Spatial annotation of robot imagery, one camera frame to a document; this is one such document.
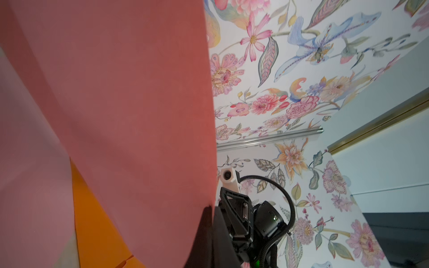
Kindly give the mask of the large pink paper sheet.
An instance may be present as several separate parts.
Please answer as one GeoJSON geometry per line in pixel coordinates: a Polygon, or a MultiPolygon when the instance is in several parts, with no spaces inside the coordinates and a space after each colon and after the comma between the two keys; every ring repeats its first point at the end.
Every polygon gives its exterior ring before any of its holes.
{"type": "Polygon", "coordinates": [[[1,266],[52,268],[74,234],[67,153],[1,55],[1,266]]]}

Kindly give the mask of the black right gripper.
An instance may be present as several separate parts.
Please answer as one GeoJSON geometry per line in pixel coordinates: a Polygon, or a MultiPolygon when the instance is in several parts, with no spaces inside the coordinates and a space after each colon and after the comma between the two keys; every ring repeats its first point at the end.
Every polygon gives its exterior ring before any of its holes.
{"type": "Polygon", "coordinates": [[[219,208],[239,261],[250,265],[276,265],[279,243],[288,223],[268,201],[252,205],[247,195],[220,190],[219,208]]]}

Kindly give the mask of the orange paper sheet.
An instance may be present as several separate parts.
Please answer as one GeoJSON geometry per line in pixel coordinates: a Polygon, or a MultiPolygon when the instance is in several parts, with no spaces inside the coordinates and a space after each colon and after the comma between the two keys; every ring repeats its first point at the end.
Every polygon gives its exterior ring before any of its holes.
{"type": "Polygon", "coordinates": [[[143,268],[93,195],[74,163],[70,163],[74,222],[82,268],[143,268]]]}

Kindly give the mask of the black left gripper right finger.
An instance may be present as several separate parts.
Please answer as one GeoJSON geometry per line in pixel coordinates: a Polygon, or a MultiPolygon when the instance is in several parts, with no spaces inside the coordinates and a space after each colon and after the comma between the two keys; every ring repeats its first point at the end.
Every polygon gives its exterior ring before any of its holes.
{"type": "Polygon", "coordinates": [[[212,225],[212,267],[241,267],[219,207],[215,207],[212,225]]]}

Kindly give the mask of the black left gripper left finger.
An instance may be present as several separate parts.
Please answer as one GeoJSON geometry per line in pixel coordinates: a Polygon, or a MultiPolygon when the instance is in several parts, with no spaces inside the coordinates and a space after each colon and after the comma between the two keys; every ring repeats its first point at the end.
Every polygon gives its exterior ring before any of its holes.
{"type": "Polygon", "coordinates": [[[185,268],[210,268],[212,266],[212,207],[206,207],[201,216],[185,268]]]}

